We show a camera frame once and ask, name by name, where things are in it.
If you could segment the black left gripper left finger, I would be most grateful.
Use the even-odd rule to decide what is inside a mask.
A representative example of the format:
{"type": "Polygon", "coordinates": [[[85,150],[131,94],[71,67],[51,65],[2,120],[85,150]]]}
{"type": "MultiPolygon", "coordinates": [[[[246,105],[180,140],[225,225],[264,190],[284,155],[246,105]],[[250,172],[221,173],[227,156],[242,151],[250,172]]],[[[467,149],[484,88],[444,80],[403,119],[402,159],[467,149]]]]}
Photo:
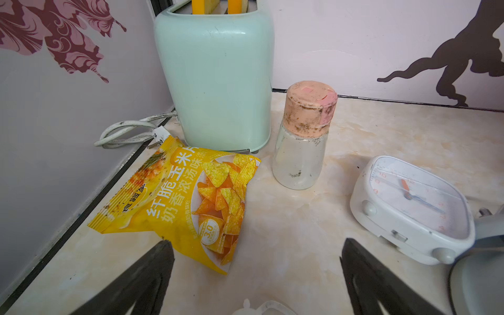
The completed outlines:
{"type": "Polygon", "coordinates": [[[163,240],[73,314],[159,314],[175,256],[163,240]]]}

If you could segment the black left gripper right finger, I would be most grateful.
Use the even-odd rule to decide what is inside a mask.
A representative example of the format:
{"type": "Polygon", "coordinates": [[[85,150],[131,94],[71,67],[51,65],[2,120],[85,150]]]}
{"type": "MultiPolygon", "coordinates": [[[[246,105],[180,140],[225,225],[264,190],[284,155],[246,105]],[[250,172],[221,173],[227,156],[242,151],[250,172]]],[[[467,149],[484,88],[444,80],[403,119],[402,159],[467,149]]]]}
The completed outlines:
{"type": "Polygon", "coordinates": [[[355,239],[345,240],[341,265],[355,314],[441,314],[355,239]]]}

